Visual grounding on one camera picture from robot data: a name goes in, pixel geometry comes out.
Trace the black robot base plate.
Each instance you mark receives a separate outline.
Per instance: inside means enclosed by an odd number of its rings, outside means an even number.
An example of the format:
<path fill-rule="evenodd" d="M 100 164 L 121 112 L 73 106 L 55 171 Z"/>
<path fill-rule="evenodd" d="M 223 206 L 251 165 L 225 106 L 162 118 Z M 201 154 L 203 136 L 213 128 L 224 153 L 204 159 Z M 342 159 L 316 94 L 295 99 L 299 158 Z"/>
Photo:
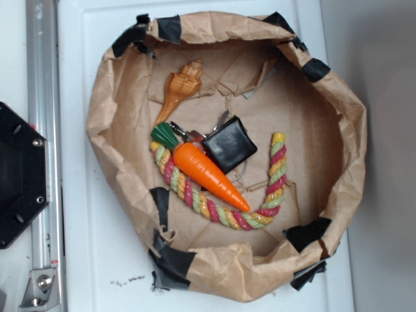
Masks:
<path fill-rule="evenodd" d="M 1 103 L 1 249 L 48 204 L 46 140 Z"/>

